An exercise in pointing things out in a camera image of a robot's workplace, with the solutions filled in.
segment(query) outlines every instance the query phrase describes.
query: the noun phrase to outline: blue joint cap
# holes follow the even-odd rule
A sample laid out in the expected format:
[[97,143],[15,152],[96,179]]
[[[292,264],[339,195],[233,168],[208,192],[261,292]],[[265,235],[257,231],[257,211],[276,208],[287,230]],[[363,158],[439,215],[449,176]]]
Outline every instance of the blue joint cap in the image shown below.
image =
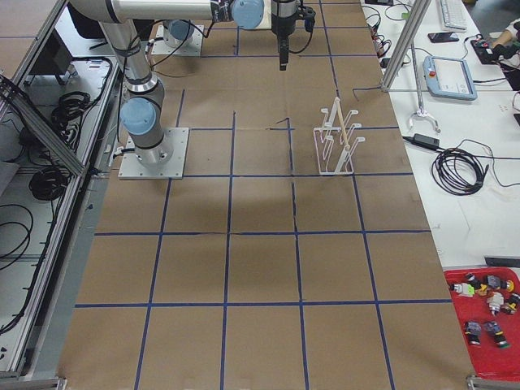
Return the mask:
[[262,22],[263,0],[235,0],[231,12],[238,27],[252,30]]
[[133,136],[142,136],[155,125],[157,114],[154,105],[142,97],[135,97],[121,107],[121,122]]
[[195,31],[195,28],[191,24],[179,19],[170,20],[167,23],[167,28],[171,36],[179,41],[189,39]]

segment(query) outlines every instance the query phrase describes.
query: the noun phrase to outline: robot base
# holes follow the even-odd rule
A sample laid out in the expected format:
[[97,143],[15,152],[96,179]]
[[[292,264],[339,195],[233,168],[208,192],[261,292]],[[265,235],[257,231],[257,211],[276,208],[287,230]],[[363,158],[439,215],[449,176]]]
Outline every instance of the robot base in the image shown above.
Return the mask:
[[[173,144],[173,155],[165,163],[146,166],[141,164],[134,153],[123,156],[120,179],[182,179],[186,149],[188,148],[189,128],[165,128],[165,139]],[[131,138],[128,138],[126,148],[133,148]]]
[[[201,31],[204,31],[203,25],[198,25]],[[164,27],[159,25],[157,28],[157,34],[155,34],[155,38],[163,38],[164,37]],[[171,54],[175,47],[168,46],[164,41],[156,41],[154,43],[154,47],[152,48],[152,54]],[[189,42],[184,43],[173,55],[179,55],[182,57],[200,57],[202,50],[202,34],[201,32],[195,30],[192,35],[192,39]]]

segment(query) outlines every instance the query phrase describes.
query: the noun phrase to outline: blue and white device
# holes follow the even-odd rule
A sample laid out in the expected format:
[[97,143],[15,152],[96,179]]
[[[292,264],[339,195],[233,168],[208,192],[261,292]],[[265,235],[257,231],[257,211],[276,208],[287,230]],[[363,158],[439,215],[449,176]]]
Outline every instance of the blue and white device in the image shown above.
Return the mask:
[[463,59],[428,55],[422,63],[426,85],[433,96],[475,100],[477,91]]

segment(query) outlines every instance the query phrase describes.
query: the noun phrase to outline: red tray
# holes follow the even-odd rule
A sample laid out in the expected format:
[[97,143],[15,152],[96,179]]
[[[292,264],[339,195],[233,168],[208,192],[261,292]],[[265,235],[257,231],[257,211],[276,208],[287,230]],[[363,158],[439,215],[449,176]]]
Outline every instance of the red tray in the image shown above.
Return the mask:
[[[514,291],[520,293],[520,282],[518,282],[517,275],[505,267],[446,271],[444,276],[449,284],[462,283],[467,282],[466,274],[468,272],[481,281],[486,275],[496,275],[503,280],[512,280]],[[504,299],[509,297],[509,292],[498,291],[504,295]],[[471,363],[477,375],[483,379],[520,381],[520,310],[513,315],[499,313],[496,317],[493,317],[488,309],[487,297],[481,297],[478,294],[475,294],[472,298],[460,297],[453,291],[451,295],[462,333],[464,333],[464,324],[467,321],[476,321],[482,327],[482,334],[479,337],[480,345],[469,345],[466,335],[464,335]],[[483,324],[492,320],[500,325],[510,347],[506,349],[498,348],[492,335],[484,330]]]

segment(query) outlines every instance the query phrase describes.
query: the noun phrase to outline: keyboard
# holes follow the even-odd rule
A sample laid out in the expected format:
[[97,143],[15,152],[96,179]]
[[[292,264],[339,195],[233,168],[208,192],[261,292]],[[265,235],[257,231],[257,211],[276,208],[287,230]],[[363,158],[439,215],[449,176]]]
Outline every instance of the keyboard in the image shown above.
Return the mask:
[[467,30],[462,0],[439,0],[441,23],[445,31],[463,33]]

